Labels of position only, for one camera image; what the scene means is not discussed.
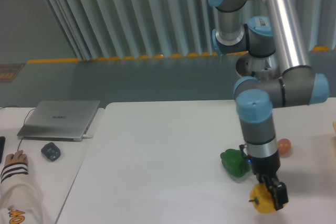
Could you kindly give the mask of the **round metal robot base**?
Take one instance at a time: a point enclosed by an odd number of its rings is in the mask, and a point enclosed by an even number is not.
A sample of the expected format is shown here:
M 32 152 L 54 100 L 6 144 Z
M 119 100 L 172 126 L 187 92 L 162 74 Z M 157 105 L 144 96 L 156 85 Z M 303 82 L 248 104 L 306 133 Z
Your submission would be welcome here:
M 269 57 L 257 58 L 246 53 L 237 60 L 236 71 L 241 77 L 251 76 L 261 81 L 281 77 L 275 54 Z

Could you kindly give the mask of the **cream sleeved forearm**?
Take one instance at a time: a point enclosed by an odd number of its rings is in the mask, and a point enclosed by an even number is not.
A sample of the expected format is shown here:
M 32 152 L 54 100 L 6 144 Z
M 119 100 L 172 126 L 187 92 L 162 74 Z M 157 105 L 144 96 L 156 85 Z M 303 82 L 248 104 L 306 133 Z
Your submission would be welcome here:
M 25 163 L 1 172 L 1 223 L 43 223 L 41 197 Z

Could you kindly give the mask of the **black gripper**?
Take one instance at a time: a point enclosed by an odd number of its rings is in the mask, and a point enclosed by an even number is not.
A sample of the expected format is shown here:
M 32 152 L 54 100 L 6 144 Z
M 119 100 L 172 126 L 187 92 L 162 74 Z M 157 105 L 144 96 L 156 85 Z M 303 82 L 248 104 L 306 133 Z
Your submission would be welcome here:
M 268 157 L 250 157 L 250 166 L 260 183 L 265 184 L 268 192 L 273 196 L 274 207 L 280 210 L 289 202 L 287 186 L 277 178 L 277 171 L 280 167 L 279 152 L 276 151 Z

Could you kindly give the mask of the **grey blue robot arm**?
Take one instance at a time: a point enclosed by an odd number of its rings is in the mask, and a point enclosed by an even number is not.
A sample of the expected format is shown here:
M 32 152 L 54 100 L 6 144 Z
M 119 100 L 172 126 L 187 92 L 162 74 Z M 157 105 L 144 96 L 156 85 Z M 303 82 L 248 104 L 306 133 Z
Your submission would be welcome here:
M 212 32 L 219 55 L 244 52 L 233 96 L 244 144 L 239 149 L 258 180 L 250 201 L 263 213 L 282 209 L 287 187 L 277 177 L 280 150 L 272 111 L 325 102 L 329 83 L 312 70 L 293 0 L 208 0 L 217 9 Z

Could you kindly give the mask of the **person's hand on mouse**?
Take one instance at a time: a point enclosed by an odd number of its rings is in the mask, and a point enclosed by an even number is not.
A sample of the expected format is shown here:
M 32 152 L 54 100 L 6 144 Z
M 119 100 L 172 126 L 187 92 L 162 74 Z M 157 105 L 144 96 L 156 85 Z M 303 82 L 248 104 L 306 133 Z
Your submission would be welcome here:
M 28 158 L 23 150 L 17 151 L 14 154 L 8 154 L 5 158 L 4 166 L 9 166 L 17 163 L 28 165 Z

